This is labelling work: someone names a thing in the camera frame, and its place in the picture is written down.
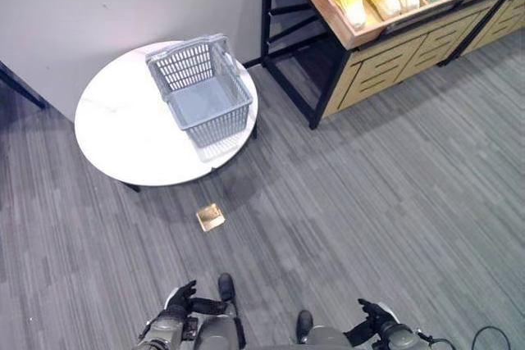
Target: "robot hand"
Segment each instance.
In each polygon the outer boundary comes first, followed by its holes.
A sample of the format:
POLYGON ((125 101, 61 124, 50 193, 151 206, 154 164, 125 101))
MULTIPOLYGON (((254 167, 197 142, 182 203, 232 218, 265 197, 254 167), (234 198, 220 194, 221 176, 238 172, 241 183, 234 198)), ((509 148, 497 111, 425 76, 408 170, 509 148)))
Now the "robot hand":
POLYGON ((137 350, 176 350, 183 340, 194 340, 199 320, 190 317, 193 312, 206 315, 221 315, 227 305, 224 302, 206 298, 193 298, 197 290, 196 280, 177 289, 171 295, 165 308, 149 321, 139 335, 137 350))

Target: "wooden cabinet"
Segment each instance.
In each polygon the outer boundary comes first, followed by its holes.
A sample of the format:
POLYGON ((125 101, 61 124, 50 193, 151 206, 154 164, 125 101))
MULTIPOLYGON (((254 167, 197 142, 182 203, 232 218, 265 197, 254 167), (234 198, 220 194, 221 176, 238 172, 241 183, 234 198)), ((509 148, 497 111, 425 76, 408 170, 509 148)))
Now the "wooden cabinet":
POLYGON ((476 3, 406 34, 354 51, 324 116, 353 106, 445 60, 496 2, 476 3))
POLYGON ((463 33, 469 29, 477 17, 478 13, 465 16, 461 20, 429 33, 422 46, 416 51, 395 82, 406 80, 408 77, 436 65, 440 61, 444 61, 448 57, 450 49, 457 45, 463 33))
POLYGON ((462 55, 522 28, 524 23, 525 0, 506 0, 462 55))
POLYGON ((419 36, 359 63, 358 72, 348 85, 339 109, 352 106, 394 84, 395 78, 424 39, 424 36, 419 36))

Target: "black metal frame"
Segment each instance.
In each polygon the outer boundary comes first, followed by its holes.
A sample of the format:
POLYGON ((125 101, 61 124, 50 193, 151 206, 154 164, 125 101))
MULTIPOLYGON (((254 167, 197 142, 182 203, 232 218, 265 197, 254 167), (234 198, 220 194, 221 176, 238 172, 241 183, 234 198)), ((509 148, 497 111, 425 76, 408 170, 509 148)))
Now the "black metal frame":
POLYGON ((322 114, 326 109, 326 105, 330 100, 331 94, 336 88, 337 82, 339 81, 340 74, 345 68, 346 62, 351 51, 346 51, 340 45, 339 39, 334 35, 330 27, 326 24, 322 15, 316 9, 316 7, 308 0, 308 3, 302 3, 292 6, 285 7, 276 7, 272 8, 272 0, 262 0, 262 33, 261 33, 261 64, 263 67, 266 67, 273 78, 277 83, 283 88, 286 94, 290 97, 295 106, 303 113, 303 115, 308 119, 310 129, 314 130, 319 125, 321 121, 322 114), (291 26, 278 34, 270 36, 270 25, 272 24, 273 16, 280 16, 284 14, 289 14, 297 11, 312 10, 314 15, 302 20, 298 24, 291 26), (283 39, 284 37, 294 33, 296 30, 302 29, 304 26, 311 24, 312 22, 319 20, 323 23, 326 32, 318 34, 309 39, 305 39, 298 43, 291 44, 286 48, 282 48, 277 51, 270 52, 270 44, 275 43, 277 40, 283 39), (322 87, 321 97, 317 101, 315 107, 312 107, 310 104, 304 100, 301 93, 297 88, 286 78, 286 76, 279 70, 276 65, 276 59, 282 57, 286 54, 300 50, 301 48, 307 47, 316 43, 319 40, 332 37, 335 39, 335 42, 341 47, 343 56, 341 59, 336 61, 335 65, 332 68, 330 79, 325 87, 322 87))
MULTIPOLYGON (((308 3, 286 6, 286 7, 277 7, 277 8, 272 8, 272 0, 262 0, 261 57, 259 59, 255 59, 253 61, 247 62, 246 66, 247 67, 254 66, 255 64, 258 64, 260 62, 263 67, 266 67, 268 72, 270 72, 273 78, 277 81, 277 83, 282 87, 282 89, 290 97, 292 102, 294 102, 295 106, 307 118, 310 129, 315 130, 319 126, 319 122, 321 121, 322 114, 326 110, 326 106, 328 105, 328 102, 330 101, 331 95, 333 94, 336 88, 336 85, 339 82, 341 73, 345 69, 346 63, 349 60, 349 57, 353 51, 362 50, 362 49, 377 45, 378 43, 384 40, 391 39, 399 34, 405 33, 409 30, 413 30, 414 28, 417 28, 418 26, 425 25, 431 20, 435 20, 442 16, 449 15, 452 12, 459 11, 465 7, 470 7, 474 4, 477 4, 483 1, 485 0, 457 0, 454 3, 446 3, 441 7, 432 8, 428 10, 427 14, 424 16, 417 14, 413 16, 412 18, 409 18, 408 20, 403 20, 400 23, 390 24, 386 27, 386 29, 384 29, 383 32, 381 32, 381 34, 379 35, 379 37, 377 37, 377 39, 371 41, 370 43, 366 43, 360 46, 359 48, 353 48, 353 49, 347 50, 343 48, 343 46, 340 43, 340 40, 336 37, 334 32, 331 30, 328 24, 324 21, 321 13, 317 10, 317 8, 312 4, 310 0, 308 0, 308 3), (292 12, 305 11, 305 10, 314 11, 314 15, 299 22, 298 24, 291 26, 290 28, 287 28, 281 31, 279 34, 270 36, 270 26, 272 24, 273 16, 280 16, 280 15, 289 14, 292 12), (294 33, 296 30, 302 29, 304 26, 309 25, 315 20, 319 20, 322 22, 326 30, 325 33, 319 34, 310 39, 306 39, 306 40, 303 40, 295 44, 291 44, 290 46, 286 48, 282 48, 280 50, 270 52, 271 44, 275 43, 277 40, 283 39, 284 37, 294 33), (304 48, 308 45, 312 45, 316 43, 317 41, 321 39, 326 39, 326 38, 335 39, 334 41, 338 43, 339 46, 342 48, 342 52, 341 52, 342 55, 340 59, 336 61, 335 65, 333 66, 327 85, 322 87, 321 97, 318 99, 315 107, 312 107, 303 98, 299 90, 286 78, 286 76, 282 73, 282 71, 279 70, 279 68, 276 65, 276 59, 283 55, 296 52, 300 50, 301 48, 304 48)), ((485 27, 489 19, 492 18, 493 15, 500 9, 504 1, 505 0, 498 0, 498 2, 491 8, 489 13, 482 19, 481 22, 479 22, 479 24, 474 28, 474 30, 467 36, 467 38, 452 52, 449 58, 447 58, 445 61, 440 63, 440 66, 447 64, 450 61, 453 61, 455 58, 461 55, 463 50, 473 41, 473 39, 481 31, 481 29, 485 27)))
POLYGON ((29 91, 27 84, 15 75, 6 65, 0 62, 0 80, 9 88, 27 98, 35 106, 44 109, 46 104, 43 100, 36 97, 29 91))

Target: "gray carpet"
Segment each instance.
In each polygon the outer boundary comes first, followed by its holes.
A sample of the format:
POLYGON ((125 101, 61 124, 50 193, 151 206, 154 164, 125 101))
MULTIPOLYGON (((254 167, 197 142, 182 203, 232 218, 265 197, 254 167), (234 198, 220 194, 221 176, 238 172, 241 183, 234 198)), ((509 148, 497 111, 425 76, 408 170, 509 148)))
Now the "gray carpet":
POLYGON ((68 120, 1 87, 0 347, 128 349, 174 285, 217 296, 229 271, 252 345, 288 343, 303 307, 347 330, 365 297, 459 349, 487 324, 524 348, 523 66, 519 31, 315 132, 254 67, 259 138, 140 194, 84 159, 68 120), (204 234, 210 202, 226 223, 204 234))

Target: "table top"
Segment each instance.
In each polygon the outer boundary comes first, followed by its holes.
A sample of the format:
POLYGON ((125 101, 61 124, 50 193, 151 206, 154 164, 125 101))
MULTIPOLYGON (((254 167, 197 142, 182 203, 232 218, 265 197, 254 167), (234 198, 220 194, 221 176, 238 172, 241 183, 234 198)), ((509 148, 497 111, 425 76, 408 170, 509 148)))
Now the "table top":
POLYGON ((104 174, 127 184, 165 186, 200 178, 227 163, 255 126, 258 96, 237 62, 253 102, 246 129, 197 148, 177 126, 145 63, 149 52, 178 42, 150 44, 105 66, 91 80, 75 114, 80 150, 104 174))

